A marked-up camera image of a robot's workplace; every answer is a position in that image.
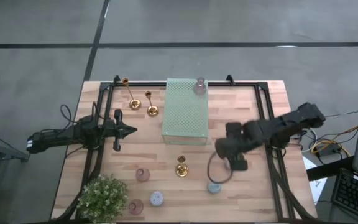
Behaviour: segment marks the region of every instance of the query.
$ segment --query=black bracket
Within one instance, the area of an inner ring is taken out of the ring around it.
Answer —
[[[105,89],[111,86],[111,82],[102,82],[100,83],[99,91],[104,91]]]
[[[236,83],[234,82],[233,77],[231,75],[227,75],[226,81],[230,82],[230,86],[236,85]]]
[[[116,75],[114,77],[114,82],[119,82],[119,81],[121,81],[121,78],[119,77],[119,75]]]
[[[258,82],[258,86],[263,91],[268,91],[269,90],[269,84],[267,84],[267,82]]]

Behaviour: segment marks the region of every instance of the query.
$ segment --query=pink glass bottle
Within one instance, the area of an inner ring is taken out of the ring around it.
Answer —
[[[194,93],[197,95],[203,95],[206,92],[205,79],[203,77],[197,78],[197,82],[193,87]]]

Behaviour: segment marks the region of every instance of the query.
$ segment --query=keyboard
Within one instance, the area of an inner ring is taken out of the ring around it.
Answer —
[[[333,204],[358,215],[358,175],[348,170],[342,170],[336,177],[331,200]]]

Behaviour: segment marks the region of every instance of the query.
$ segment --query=brass candle holder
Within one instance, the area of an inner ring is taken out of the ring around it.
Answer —
[[[186,177],[186,175],[189,173],[189,167],[184,164],[186,158],[184,156],[178,157],[179,164],[175,168],[175,172],[179,177]]]
[[[147,114],[149,116],[157,116],[158,115],[158,107],[152,105],[152,100],[151,100],[152,92],[146,91],[144,93],[144,95],[147,97],[147,99],[149,99],[149,102],[150,102],[150,106],[149,106],[149,108],[147,108]]]
[[[132,110],[138,110],[142,106],[142,102],[140,102],[140,100],[138,100],[138,99],[134,99],[134,97],[132,96],[132,93],[129,89],[128,78],[122,78],[121,82],[122,82],[122,84],[124,84],[127,87],[128,92],[132,98],[132,100],[129,102],[129,107]]]

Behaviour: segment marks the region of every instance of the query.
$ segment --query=gray concrete floor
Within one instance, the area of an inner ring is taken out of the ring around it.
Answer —
[[[0,44],[92,43],[102,5],[103,0],[0,1]],[[104,43],[263,41],[356,42],[358,0],[111,0],[101,37]],[[0,137],[24,151],[33,132],[64,127],[59,106],[75,110],[89,55],[90,49],[0,49]],[[227,74],[284,80],[292,108],[309,101],[325,115],[358,109],[358,47],[99,49],[91,80],[222,80]],[[328,119],[317,133],[357,124],[358,114]],[[355,144],[354,139],[344,146],[353,153]],[[26,164],[10,162],[0,223],[48,220],[64,152],[49,149]],[[332,183],[322,200],[329,200]],[[319,216],[328,219],[324,209],[318,207]]]

